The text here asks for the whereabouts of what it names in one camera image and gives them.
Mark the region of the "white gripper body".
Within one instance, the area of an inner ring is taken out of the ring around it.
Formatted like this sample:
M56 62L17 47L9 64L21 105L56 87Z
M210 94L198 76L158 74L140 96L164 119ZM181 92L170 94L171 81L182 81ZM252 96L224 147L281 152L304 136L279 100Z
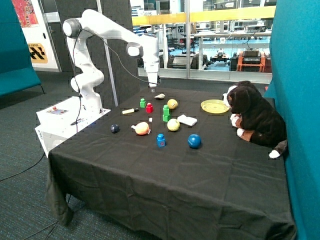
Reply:
M148 78L148 85L150 88L155 88L159 84L159 64L158 63L151 63L146 64L144 69L147 73Z

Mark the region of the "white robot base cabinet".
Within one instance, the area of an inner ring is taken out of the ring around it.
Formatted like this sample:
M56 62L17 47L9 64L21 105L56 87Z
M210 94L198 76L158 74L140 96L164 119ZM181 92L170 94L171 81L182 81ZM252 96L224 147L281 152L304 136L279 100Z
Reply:
M36 113L39 126L35 132L46 156L58 145L68 140L111 110L103 108L89 111L81 97L72 96Z

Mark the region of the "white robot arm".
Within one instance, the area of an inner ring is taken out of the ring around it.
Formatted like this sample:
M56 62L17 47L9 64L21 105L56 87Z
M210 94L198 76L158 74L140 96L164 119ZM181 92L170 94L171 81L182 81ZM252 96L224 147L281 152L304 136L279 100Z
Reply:
M158 84L160 68L159 41L156 35L136 35L103 14L87 9L80 18L69 18L62 25L71 59L82 73L71 80L72 88L82 96L81 103L90 114L102 112L102 101L94 87L104 81L104 74L93 64L86 40L97 36L104 40L122 40L127 43L126 52L135 59L143 59L151 88Z

